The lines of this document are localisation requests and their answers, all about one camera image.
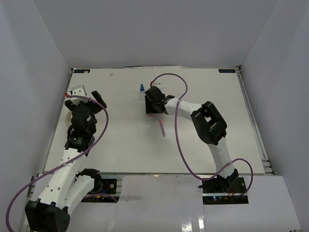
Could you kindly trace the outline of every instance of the white panel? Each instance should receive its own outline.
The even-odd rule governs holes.
[[[213,102],[227,122],[226,143],[230,156],[247,159],[255,173],[264,173],[261,157],[254,138],[243,95],[235,73],[219,73],[217,69],[92,69],[90,73],[76,73],[70,87],[84,85],[88,94],[97,90],[107,103],[109,127],[102,140],[90,151],[80,171],[95,168],[101,172],[116,173],[188,173],[176,146],[174,116],[148,116],[145,103],[140,100],[140,84],[148,88],[159,74],[173,72],[188,83],[184,100],[193,103]],[[174,76],[158,80],[162,91],[179,97],[184,83]],[[67,140],[64,124],[69,110],[64,106],[49,153],[45,170],[59,164]],[[105,125],[105,114],[97,114],[95,137]],[[166,137],[162,136],[162,120]],[[215,173],[215,164],[207,144],[203,143],[193,123],[179,118],[178,129],[183,153],[196,173]],[[250,173],[248,165],[238,161],[240,173]]]
[[[242,64],[277,0],[34,0],[70,67]]]
[[[47,153],[70,70],[31,0],[0,1],[0,230]],[[19,228],[27,191],[10,222]]]
[[[281,0],[244,65],[243,77],[267,153],[309,231],[309,2]]]
[[[48,178],[38,183],[34,195],[44,189]],[[250,178],[245,177],[245,181],[248,184]],[[80,203],[71,216],[68,231],[288,232],[300,229],[282,176],[255,176],[248,193],[249,204],[241,205],[203,206],[198,185],[194,177],[126,176],[119,203]],[[135,200],[126,202],[126,196]]]

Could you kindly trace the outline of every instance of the white wall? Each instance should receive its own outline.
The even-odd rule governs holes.
[[[309,2],[280,0],[243,65],[270,162],[309,231]]]
[[[32,0],[0,0],[0,231],[11,198],[39,169],[69,77]],[[26,194],[11,212],[15,231]]]
[[[277,0],[34,0],[70,67],[242,64]]]

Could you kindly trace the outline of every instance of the red marker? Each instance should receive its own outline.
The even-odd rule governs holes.
[[[160,123],[160,127],[161,127],[161,130],[162,130],[162,135],[163,137],[165,137],[165,131],[164,131],[164,128],[163,128],[163,123],[161,120],[159,120],[159,123]]]

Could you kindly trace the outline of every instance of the white table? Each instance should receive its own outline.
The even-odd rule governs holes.
[[[227,146],[232,159],[244,158],[250,162],[255,174],[264,173],[258,144],[254,136],[246,104],[236,73],[219,73],[218,69],[126,68],[91,69],[90,73],[74,73],[70,86],[84,85],[88,95],[97,90],[107,104],[110,123],[102,140],[90,151],[81,165],[103,173],[169,173],[186,174],[179,155],[175,133],[174,116],[145,114],[145,103],[140,100],[139,87],[149,83],[162,73],[176,73],[189,86],[184,101],[215,104],[227,122]],[[179,97],[184,92],[183,82],[174,76],[163,76],[165,94]],[[66,142],[65,116],[69,110],[63,106],[45,170],[59,164]],[[98,138],[105,124],[102,111],[96,115]],[[159,126],[162,120],[166,137]],[[203,143],[189,120],[179,118],[178,129],[184,156],[190,167],[198,174],[215,172],[215,165],[208,146]],[[246,163],[236,162],[239,173],[248,174]]]

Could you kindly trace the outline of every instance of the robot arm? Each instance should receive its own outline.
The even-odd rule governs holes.
[[[175,114],[178,103],[177,98],[171,95],[165,96],[155,86],[147,90],[145,94],[147,114]],[[223,166],[231,162],[225,139],[227,124],[213,103],[208,101],[205,104],[194,104],[180,101],[178,115],[193,122],[199,138],[211,150],[216,171],[219,171]],[[238,176],[237,169],[233,164],[230,164],[220,172],[217,181],[224,189],[229,189]]]
[[[70,94],[86,96],[86,91],[84,86],[77,86]],[[97,91],[92,92],[92,95],[106,108]],[[67,100],[65,105],[72,111],[72,125],[68,129],[68,140],[60,161],[63,167],[53,173],[37,200],[29,201],[25,208],[30,228],[38,232],[65,232],[70,223],[70,215],[77,204],[88,192],[101,188],[101,175],[98,170],[84,169],[76,179],[78,168],[88,153],[65,163],[93,144],[97,123],[95,114],[101,108],[93,102],[79,98]]]

